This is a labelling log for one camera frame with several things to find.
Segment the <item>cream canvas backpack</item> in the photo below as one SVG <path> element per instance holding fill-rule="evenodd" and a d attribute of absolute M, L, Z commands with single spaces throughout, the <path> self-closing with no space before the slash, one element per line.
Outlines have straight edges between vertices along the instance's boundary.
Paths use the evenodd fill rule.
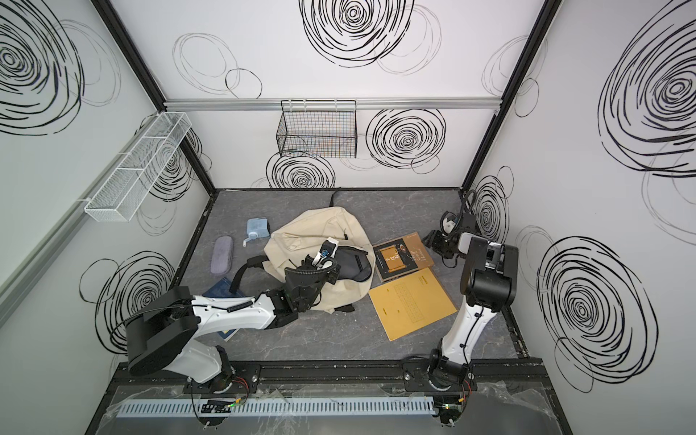
<path fill-rule="evenodd" d="M 277 281 L 301 266 L 315 272 L 325 266 L 338 270 L 320 291 L 306 297 L 301 306 L 332 313 L 364 298 L 373 280 L 376 257 L 358 219 L 342 207 L 308 210 L 270 235 L 263 254 L 241 266 L 230 289 L 239 289 L 248 268 L 261 268 Z"/>

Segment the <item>brown black scroll book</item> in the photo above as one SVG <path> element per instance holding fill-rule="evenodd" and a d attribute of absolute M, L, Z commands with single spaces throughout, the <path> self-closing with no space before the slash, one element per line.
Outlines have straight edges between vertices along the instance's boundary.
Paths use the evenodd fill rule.
<path fill-rule="evenodd" d="M 417 232 L 378 244 L 373 247 L 373 252 L 383 283 L 434 266 L 434 261 Z"/>

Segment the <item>yellow grid exercise book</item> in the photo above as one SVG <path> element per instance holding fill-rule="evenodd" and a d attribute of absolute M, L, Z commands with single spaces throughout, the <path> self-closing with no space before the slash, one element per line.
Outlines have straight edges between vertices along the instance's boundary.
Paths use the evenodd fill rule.
<path fill-rule="evenodd" d="M 430 268 L 377 286 L 369 297 L 391 342 L 457 312 Z"/>

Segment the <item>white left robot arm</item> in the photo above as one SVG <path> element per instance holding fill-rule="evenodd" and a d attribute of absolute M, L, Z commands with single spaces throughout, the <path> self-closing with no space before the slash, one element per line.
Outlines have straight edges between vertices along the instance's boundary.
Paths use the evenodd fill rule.
<path fill-rule="evenodd" d="M 227 352 L 198 341 L 204 335 L 240 329 L 284 327 L 309 310 L 341 267 L 333 258 L 308 257 L 286 270 L 279 289 L 257 297 L 194 297 L 185 286 L 168 291 L 125 321 L 128 370 L 132 376 L 169 371 L 198 384 L 229 377 Z"/>

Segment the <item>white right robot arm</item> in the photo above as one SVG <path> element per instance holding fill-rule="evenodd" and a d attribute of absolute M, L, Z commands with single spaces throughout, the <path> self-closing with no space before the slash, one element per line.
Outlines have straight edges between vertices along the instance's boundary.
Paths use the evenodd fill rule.
<path fill-rule="evenodd" d="M 479 235 L 476 218 L 467 212 L 458 217 L 445 213 L 440 229 L 429 233 L 423 244 L 445 258 L 465 260 L 460 279 L 460 311 L 449 332 L 431 352 L 428 367 L 431 385 L 447 391 L 469 380 L 473 349 L 484 329 L 516 298 L 518 248 Z"/>

